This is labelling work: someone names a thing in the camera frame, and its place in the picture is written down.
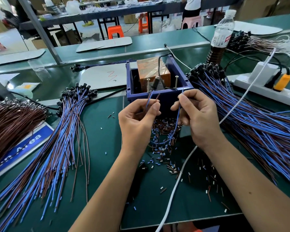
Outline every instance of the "white power strip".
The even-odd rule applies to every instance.
[[[234,86],[247,89],[250,86],[249,77],[250,77],[250,74],[239,75],[234,81]],[[282,102],[287,105],[290,105],[290,90],[289,89],[283,89],[281,92],[276,92],[275,90],[268,89],[264,86],[253,84],[250,88],[250,91],[260,94],[262,96],[265,96],[267,98],[271,98],[278,102]]]

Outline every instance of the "person's right hand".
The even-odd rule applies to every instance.
[[[215,102],[198,89],[186,90],[178,96],[171,110],[182,106],[178,124],[190,125],[194,143],[205,150],[224,138],[219,127]]]

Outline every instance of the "dark liquid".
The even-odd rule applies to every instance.
[[[211,46],[211,50],[206,58],[207,63],[220,64],[225,48]]]

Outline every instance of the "screw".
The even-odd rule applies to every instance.
[[[147,93],[149,93],[149,81],[150,81],[150,78],[147,78]]]
[[[175,76],[175,89],[177,88],[178,76]]]

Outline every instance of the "white plug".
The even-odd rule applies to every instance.
[[[255,66],[255,69],[250,74],[248,78],[248,82],[251,84],[257,75],[259,75],[260,71],[262,70],[264,62],[258,62]],[[275,74],[276,70],[278,69],[277,65],[268,63],[262,71],[262,75],[260,75],[257,80],[255,81],[254,85],[264,86],[268,80]]]

